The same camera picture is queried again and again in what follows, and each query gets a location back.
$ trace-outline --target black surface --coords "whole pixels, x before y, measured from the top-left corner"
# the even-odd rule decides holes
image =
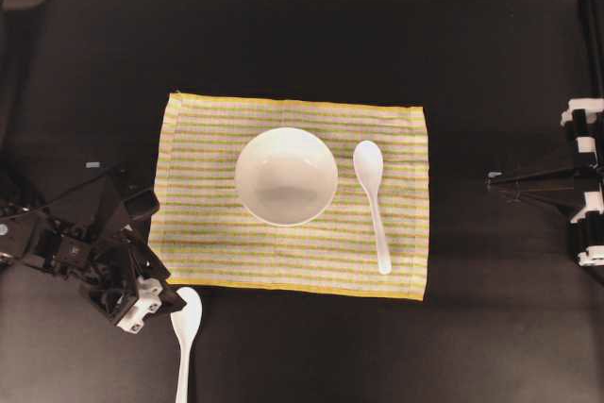
[[[51,0],[8,17],[36,40],[12,43],[28,78],[5,151],[52,197],[87,160],[152,176],[173,90],[422,105],[426,301],[199,288],[196,401],[596,402],[604,290],[553,210],[485,189],[562,144],[566,102],[594,92],[580,17],[579,0]],[[169,402],[177,361],[168,317],[128,335],[75,282],[0,275],[3,403]]]

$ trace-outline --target cloth napkin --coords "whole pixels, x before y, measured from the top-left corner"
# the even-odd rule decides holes
[[[338,164],[333,203],[300,227],[273,227],[238,200],[235,163],[262,131],[306,129]],[[367,197],[352,154],[371,140],[384,157],[379,203],[393,270],[378,272]],[[422,108],[172,93],[149,244],[172,283],[423,299],[427,282],[428,134]]]

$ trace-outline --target white ceramic spoon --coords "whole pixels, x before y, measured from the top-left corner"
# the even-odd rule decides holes
[[[176,403],[187,403],[189,386],[189,358],[191,347],[201,323],[201,299],[191,287],[182,287],[176,291],[187,305],[182,311],[170,314],[172,327],[180,344],[180,367],[178,369],[178,387],[176,388]]]
[[[390,262],[390,250],[386,241],[384,225],[381,223],[378,206],[378,191],[381,175],[384,171],[384,159],[379,147],[371,141],[363,141],[357,145],[352,158],[355,173],[359,183],[367,193],[371,217],[376,232],[377,266],[380,274],[390,274],[393,266]]]

